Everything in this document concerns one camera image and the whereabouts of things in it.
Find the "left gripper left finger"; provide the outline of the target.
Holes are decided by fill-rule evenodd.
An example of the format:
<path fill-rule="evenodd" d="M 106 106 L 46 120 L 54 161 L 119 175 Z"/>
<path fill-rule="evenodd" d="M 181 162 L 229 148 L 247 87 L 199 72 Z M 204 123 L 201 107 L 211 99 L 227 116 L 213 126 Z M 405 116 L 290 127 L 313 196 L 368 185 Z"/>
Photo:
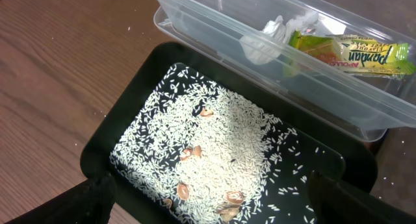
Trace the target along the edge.
<path fill-rule="evenodd" d="M 92 177 L 6 224 L 107 224 L 115 204 L 110 174 Z"/>

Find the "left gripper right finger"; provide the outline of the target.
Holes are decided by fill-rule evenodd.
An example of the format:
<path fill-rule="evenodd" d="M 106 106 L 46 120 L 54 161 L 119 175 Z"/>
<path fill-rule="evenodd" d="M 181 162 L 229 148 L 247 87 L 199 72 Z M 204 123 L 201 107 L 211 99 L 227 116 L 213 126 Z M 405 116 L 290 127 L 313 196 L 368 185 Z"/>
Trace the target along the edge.
<path fill-rule="evenodd" d="M 318 171 L 308 178 L 307 194 L 317 223 L 415 224 L 415 216 Z"/>

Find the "green snack wrapper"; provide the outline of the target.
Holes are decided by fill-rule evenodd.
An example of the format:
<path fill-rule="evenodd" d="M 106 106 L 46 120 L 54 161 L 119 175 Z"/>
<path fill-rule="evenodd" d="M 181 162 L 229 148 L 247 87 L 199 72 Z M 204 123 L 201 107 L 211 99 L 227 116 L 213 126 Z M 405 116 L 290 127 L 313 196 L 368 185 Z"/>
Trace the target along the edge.
<path fill-rule="evenodd" d="M 289 45 L 331 67 L 353 75 L 400 79 L 415 73 L 409 45 L 383 44 L 353 34 L 318 37 L 294 32 Z"/>

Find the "white tissue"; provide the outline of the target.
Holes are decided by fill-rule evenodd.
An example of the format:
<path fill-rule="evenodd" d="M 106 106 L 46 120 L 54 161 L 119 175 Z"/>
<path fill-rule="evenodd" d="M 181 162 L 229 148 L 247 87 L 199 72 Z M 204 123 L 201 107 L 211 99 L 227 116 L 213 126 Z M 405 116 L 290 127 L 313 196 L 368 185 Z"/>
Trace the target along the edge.
<path fill-rule="evenodd" d="M 275 44 L 288 44 L 295 31 L 306 30 L 319 19 L 317 12 L 307 12 L 283 24 L 283 17 L 269 21 L 261 31 L 261 38 L 243 36 L 239 42 L 245 57 L 254 65 L 265 65 L 281 55 Z"/>

